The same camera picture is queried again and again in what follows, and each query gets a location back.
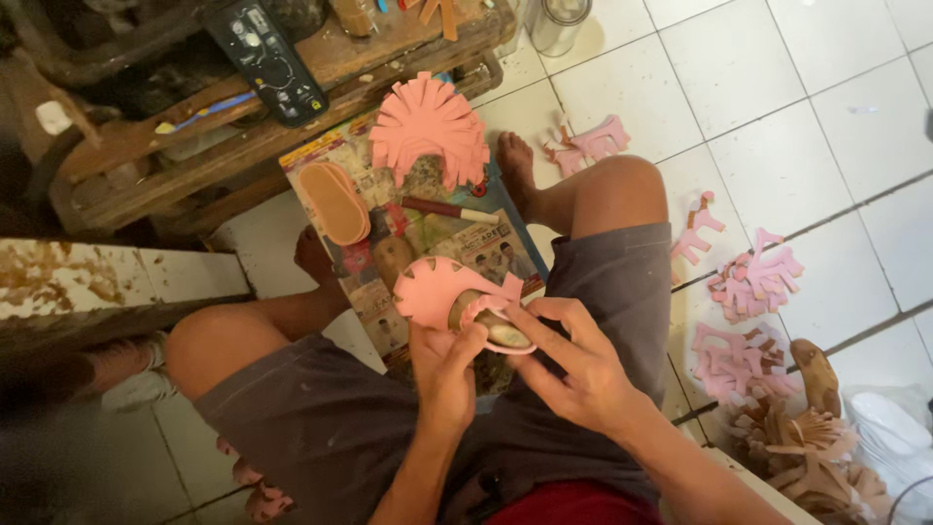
metal can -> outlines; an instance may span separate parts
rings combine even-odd
[[[592,0],[541,0],[531,42],[541,54],[561,56],[574,47]]]

black device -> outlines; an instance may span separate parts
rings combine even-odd
[[[282,125],[297,128],[327,111],[327,96],[258,0],[211,9],[202,23]]]

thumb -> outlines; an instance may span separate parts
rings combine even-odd
[[[447,366],[451,368],[451,371],[462,373],[466,370],[473,359],[480,355],[487,337],[489,337],[489,329],[485,326],[477,322],[467,325],[457,335],[447,355]]]

white sneaker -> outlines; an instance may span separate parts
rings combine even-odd
[[[131,376],[101,396],[101,408],[110,412],[130,412],[178,393],[164,372],[146,370]]]

tan insole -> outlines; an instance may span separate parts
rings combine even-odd
[[[299,185],[334,243],[346,246],[366,235],[369,217],[342,168],[331,163],[308,164],[299,173]]]
[[[482,292],[475,290],[466,290],[458,295],[447,318],[448,326],[452,329],[460,328],[460,316],[463,315],[464,309],[482,295]],[[474,320],[489,329],[489,340],[499,346],[508,348],[528,348],[531,346],[531,339],[527,335],[511,322],[500,318],[489,310],[481,311]]]

